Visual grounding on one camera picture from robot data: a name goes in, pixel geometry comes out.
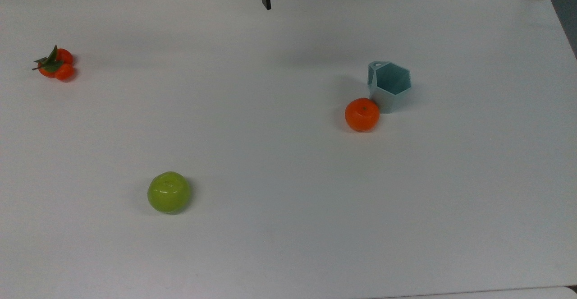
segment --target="table surface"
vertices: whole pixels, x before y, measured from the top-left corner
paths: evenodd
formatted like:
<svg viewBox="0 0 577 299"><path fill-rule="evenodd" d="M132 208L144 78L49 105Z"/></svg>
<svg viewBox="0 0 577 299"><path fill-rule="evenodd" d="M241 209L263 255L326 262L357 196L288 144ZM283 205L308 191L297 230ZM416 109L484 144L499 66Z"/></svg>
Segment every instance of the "table surface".
<svg viewBox="0 0 577 299"><path fill-rule="evenodd" d="M577 283L577 61L550 0L0 5L0 297ZM54 44L72 83L30 70ZM353 133L374 60L413 88ZM169 170L179 215L147 202Z"/></svg>
<svg viewBox="0 0 577 299"><path fill-rule="evenodd" d="M566 287L522 289L474 293L419 295L404 299L577 299L577 294Z"/></svg>

